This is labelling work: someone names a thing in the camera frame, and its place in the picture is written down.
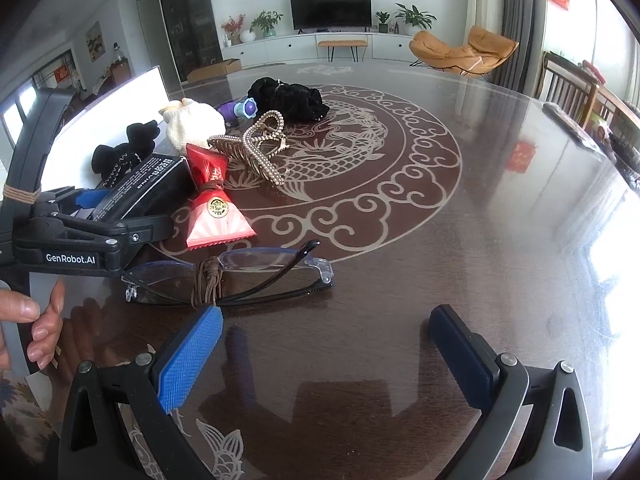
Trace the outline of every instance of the red candy wrapper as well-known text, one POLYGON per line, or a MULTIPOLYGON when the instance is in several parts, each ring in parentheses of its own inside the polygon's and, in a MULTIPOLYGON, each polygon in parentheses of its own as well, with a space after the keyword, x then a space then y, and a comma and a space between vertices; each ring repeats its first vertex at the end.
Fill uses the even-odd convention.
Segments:
POLYGON ((197 249, 255 236, 244 215, 222 191, 228 158, 187 144, 187 160, 196 186, 202 191, 191 203, 187 247, 197 249))

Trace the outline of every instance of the gold round sticker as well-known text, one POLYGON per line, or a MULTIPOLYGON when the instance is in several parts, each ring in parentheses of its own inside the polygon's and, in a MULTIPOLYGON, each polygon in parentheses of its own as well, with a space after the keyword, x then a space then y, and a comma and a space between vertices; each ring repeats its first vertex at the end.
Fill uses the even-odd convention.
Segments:
POLYGON ((207 204, 207 210, 213 218, 222 218, 229 212, 229 204, 219 196, 213 197, 207 204))

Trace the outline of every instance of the dark wooden table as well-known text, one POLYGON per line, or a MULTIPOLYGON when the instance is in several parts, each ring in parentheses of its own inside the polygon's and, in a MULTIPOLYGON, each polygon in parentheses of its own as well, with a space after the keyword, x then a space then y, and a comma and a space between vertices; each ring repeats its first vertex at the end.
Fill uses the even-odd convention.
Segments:
MULTIPOLYGON (((223 340, 179 411, 204 462, 238 465, 219 449, 229 435, 236 458, 243 443, 244 479, 434 478, 479 415, 425 336, 431 309, 450 303, 497 352, 574 364, 594 477, 606 478, 640 432, 640 201, 615 168, 537 102, 405 64, 258 68, 187 96, 219 104, 217 95, 240 98, 266 75, 318 86, 332 111, 290 128, 282 190, 231 167, 229 195, 258 233, 235 247, 318 238, 334 288, 225 312, 223 340)), ((184 250, 184 213, 177 236, 149 257, 213 253, 184 250)), ((128 304, 117 280, 67 284, 61 366, 45 406, 54 423, 80 359, 130 360, 190 315, 128 304)), ((516 434, 525 423, 526 413, 516 434)))

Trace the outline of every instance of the black plush item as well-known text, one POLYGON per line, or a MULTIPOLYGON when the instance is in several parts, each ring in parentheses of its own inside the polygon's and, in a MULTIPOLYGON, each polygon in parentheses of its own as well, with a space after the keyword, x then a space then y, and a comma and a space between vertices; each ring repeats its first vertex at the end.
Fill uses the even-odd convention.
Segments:
POLYGON ((102 177, 103 187, 112 188, 140 162, 153 153, 154 139, 160 134, 158 121, 147 124, 135 123, 127 126, 129 142, 115 148, 101 144, 91 158, 91 169, 102 177))
POLYGON ((269 110, 277 110, 286 123, 319 121, 329 111, 329 107, 322 103, 322 96, 317 88, 290 85, 271 77, 256 80, 247 95, 255 100, 258 116, 269 110))

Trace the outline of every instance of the purple toy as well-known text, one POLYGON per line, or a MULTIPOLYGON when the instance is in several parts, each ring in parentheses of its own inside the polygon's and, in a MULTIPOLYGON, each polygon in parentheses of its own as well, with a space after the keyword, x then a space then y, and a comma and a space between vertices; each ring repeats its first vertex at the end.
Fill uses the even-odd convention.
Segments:
POLYGON ((235 121, 238 117, 253 119, 258 107, 253 98, 249 97, 240 102, 229 101, 220 105, 217 110, 222 114, 227 123, 235 121))

